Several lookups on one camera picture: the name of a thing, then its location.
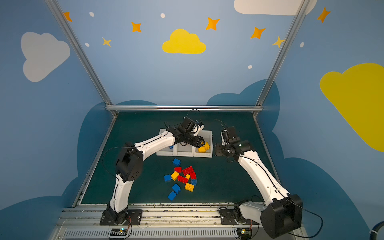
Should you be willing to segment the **red lego brick low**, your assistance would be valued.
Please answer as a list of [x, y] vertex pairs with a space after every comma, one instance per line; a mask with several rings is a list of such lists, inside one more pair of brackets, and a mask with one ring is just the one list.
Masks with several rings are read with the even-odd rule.
[[177, 180], [178, 180], [179, 182], [183, 183], [183, 184], [186, 184], [186, 183], [189, 182], [189, 179], [188, 179], [188, 178], [182, 177], [182, 176], [180, 176], [180, 175], [177, 177]]

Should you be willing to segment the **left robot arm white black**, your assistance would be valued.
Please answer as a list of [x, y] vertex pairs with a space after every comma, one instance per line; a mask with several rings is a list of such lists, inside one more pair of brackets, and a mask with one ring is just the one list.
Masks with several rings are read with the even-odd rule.
[[179, 143], [186, 143], [195, 148], [205, 144], [199, 132], [204, 128], [197, 125], [191, 130], [181, 126], [170, 127], [159, 135], [139, 143], [126, 144], [116, 163], [116, 184], [113, 196], [102, 213], [101, 225], [123, 225], [128, 220], [128, 199], [134, 181], [143, 172], [146, 158], [152, 154]]

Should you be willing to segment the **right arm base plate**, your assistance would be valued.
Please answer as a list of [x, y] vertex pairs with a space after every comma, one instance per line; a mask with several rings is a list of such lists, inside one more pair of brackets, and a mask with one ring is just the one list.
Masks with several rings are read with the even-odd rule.
[[240, 209], [238, 208], [228, 209], [228, 208], [222, 207], [218, 209], [218, 212], [220, 214], [222, 225], [251, 225], [251, 224], [259, 225], [260, 224], [253, 220], [244, 218], [240, 212]]

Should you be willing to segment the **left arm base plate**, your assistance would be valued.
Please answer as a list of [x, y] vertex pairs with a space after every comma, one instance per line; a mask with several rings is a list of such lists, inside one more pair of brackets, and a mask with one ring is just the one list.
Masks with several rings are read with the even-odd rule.
[[105, 210], [102, 213], [100, 226], [138, 226], [141, 223], [143, 210], [125, 210], [119, 214], [112, 214]]

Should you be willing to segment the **long red lego brick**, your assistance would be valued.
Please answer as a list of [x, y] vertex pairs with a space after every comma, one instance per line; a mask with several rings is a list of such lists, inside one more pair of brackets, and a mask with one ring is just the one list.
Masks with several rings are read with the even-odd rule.
[[182, 172], [183, 172], [183, 175], [186, 176], [186, 175], [190, 175], [191, 173], [193, 173], [194, 169], [193, 169], [192, 166], [190, 166], [190, 167], [187, 167], [187, 168], [183, 169]]

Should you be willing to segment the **blue lego brick top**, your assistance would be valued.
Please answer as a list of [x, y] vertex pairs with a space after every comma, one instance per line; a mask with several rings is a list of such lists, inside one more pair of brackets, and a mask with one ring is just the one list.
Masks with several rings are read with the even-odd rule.
[[180, 161], [179, 159], [174, 159], [174, 160], [173, 160], [173, 165], [174, 165], [175, 167], [180, 167], [180, 166], [181, 166], [181, 161]]

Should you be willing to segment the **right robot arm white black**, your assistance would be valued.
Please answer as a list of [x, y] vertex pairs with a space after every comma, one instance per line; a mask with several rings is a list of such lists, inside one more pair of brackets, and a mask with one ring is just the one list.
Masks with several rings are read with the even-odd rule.
[[235, 207], [238, 222], [251, 220], [261, 224], [272, 239], [302, 226], [302, 199], [290, 194], [278, 183], [248, 141], [216, 144], [215, 155], [233, 157], [246, 170], [262, 195], [264, 205], [247, 201]]

